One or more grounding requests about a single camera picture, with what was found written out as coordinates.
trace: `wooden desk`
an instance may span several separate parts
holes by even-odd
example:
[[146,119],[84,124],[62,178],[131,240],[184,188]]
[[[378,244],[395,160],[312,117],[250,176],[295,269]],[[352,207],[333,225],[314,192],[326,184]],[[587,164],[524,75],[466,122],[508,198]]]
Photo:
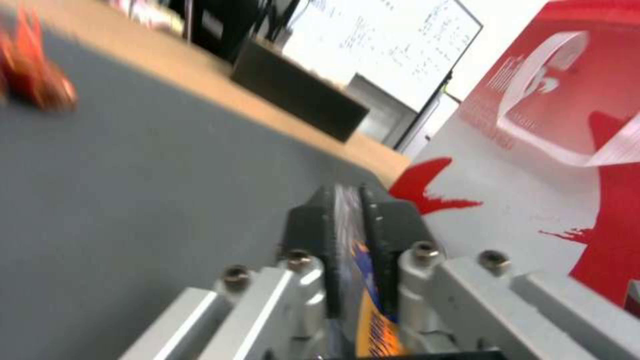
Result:
[[0,6],[36,8],[46,26],[140,71],[241,113],[260,124],[340,157],[390,186],[409,159],[355,133],[340,143],[229,80],[231,66],[179,38],[135,24],[96,0],[0,0]]

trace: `red paint splash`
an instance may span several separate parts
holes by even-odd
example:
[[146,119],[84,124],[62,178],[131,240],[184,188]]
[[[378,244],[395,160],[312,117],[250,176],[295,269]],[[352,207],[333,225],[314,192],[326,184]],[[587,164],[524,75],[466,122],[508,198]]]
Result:
[[[589,125],[596,148],[625,123],[592,113]],[[629,281],[640,279],[640,163],[600,167],[598,173],[600,211],[593,229],[571,229],[564,234],[540,232],[587,244],[570,274],[622,306]]]
[[577,229],[573,228],[569,231],[565,231],[562,234],[550,233],[548,231],[538,231],[540,234],[555,236],[556,238],[576,241],[578,243],[588,244],[591,239],[591,234],[593,233],[593,229]]
[[426,215],[445,209],[463,209],[482,205],[465,199],[444,199],[427,192],[427,186],[451,164],[451,158],[425,161],[405,171],[389,192],[394,197],[413,202],[420,214]]

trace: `red and white box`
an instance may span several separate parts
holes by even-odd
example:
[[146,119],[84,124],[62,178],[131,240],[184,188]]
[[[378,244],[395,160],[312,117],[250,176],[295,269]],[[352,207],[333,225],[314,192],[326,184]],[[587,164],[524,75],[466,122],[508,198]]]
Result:
[[640,1],[552,1],[392,187],[450,257],[505,252],[621,306],[640,279]]

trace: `gray table surface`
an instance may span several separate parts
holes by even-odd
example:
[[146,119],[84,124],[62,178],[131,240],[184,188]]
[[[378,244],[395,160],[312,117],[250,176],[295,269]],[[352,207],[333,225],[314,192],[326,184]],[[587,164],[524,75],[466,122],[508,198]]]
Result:
[[45,47],[80,100],[0,108],[0,359],[114,359],[184,287],[270,264],[318,186],[377,183],[70,41]]

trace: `whiteboard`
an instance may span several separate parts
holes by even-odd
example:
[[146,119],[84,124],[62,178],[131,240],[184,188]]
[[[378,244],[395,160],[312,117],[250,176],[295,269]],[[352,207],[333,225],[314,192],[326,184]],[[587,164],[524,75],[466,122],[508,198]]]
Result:
[[457,0],[302,0],[291,19],[286,56],[343,85],[358,73],[417,112],[482,28]]

